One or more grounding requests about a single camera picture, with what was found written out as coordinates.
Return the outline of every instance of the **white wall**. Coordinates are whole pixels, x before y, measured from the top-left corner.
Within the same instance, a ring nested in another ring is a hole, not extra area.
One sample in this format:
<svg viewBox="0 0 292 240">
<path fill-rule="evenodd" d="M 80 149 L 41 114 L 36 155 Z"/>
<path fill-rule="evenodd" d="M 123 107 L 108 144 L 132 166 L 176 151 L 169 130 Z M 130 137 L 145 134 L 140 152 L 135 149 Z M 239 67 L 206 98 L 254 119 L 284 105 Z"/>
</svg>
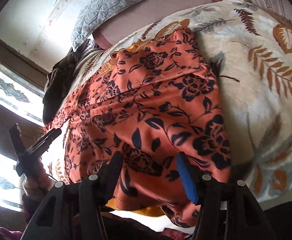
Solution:
<svg viewBox="0 0 292 240">
<path fill-rule="evenodd" d="M 0 12 L 0 39 L 51 71 L 71 48 L 77 16 L 90 0 L 10 0 Z"/>
</svg>

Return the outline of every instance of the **round metal pin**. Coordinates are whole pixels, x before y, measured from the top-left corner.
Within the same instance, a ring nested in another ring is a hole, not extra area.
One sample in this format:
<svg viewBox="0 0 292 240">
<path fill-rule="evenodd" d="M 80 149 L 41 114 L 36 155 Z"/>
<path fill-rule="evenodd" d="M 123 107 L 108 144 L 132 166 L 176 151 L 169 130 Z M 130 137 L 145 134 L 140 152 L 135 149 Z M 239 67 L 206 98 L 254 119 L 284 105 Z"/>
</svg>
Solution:
<svg viewBox="0 0 292 240">
<path fill-rule="evenodd" d="M 245 182 L 243 180 L 237 181 L 238 186 L 243 187 L 245 185 Z"/>
<path fill-rule="evenodd" d="M 62 187 L 63 185 L 64 185 L 64 183 L 61 181 L 58 181 L 55 183 L 55 187 Z"/>
<path fill-rule="evenodd" d="M 202 176 L 202 179 L 208 181 L 208 180 L 211 180 L 211 176 L 208 175 L 208 174 L 205 174 L 205 175 Z"/>
<path fill-rule="evenodd" d="M 88 177 L 89 180 L 97 180 L 98 176 L 96 174 L 92 174 Z"/>
</svg>

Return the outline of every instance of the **yellow fabric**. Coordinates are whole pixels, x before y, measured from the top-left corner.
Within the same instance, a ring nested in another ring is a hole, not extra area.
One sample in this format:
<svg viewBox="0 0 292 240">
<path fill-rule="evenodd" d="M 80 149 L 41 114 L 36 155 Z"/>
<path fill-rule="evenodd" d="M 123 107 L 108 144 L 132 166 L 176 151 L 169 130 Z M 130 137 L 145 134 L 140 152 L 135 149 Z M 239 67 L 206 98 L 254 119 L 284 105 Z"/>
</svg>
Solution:
<svg viewBox="0 0 292 240">
<path fill-rule="evenodd" d="M 115 198 L 112 198 L 111 200 L 109 200 L 108 203 L 106 204 L 106 207 L 110 207 L 115 210 L 120 210 L 116 206 Z M 146 208 L 134 210 L 131 212 L 134 212 L 136 214 L 140 214 L 143 216 L 147 216 L 147 217 L 160 217 L 164 215 L 164 212 L 159 207 L 156 207 L 156 206 L 146 207 Z"/>
</svg>

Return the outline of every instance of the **orange floral garment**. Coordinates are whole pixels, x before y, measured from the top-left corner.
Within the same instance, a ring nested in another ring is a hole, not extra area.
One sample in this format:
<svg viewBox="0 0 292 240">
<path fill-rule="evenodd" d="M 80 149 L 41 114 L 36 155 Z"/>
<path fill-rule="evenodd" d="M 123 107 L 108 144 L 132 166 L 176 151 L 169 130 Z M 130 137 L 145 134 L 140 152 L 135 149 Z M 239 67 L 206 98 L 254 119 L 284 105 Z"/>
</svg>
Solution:
<svg viewBox="0 0 292 240">
<path fill-rule="evenodd" d="M 174 224 L 194 226 L 199 207 L 186 197 L 175 156 L 183 151 L 192 164 L 228 181 L 230 147 L 216 76 L 189 28 L 132 48 L 113 54 L 78 87 L 47 130 L 70 119 L 64 142 L 70 183 L 96 174 L 119 151 L 116 206 L 156 205 Z"/>
</svg>

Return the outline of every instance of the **human hand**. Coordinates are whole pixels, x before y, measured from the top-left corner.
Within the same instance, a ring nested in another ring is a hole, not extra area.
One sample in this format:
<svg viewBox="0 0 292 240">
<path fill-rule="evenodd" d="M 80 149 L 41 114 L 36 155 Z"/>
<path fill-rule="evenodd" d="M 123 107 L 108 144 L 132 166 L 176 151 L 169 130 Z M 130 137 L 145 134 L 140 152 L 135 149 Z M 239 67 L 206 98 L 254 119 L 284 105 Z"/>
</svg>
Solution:
<svg viewBox="0 0 292 240">
<path fill-rule="evenodd" d="M 40 163 L 40 174 L 36 180 L 34 178 L 25 178 L 23 188 L 27 196 L 36 201 L 42 201 L 45 197 L 43 191 L 50 190 L 55 181 L 49 178 L 42 163 Z"/>
</svg>

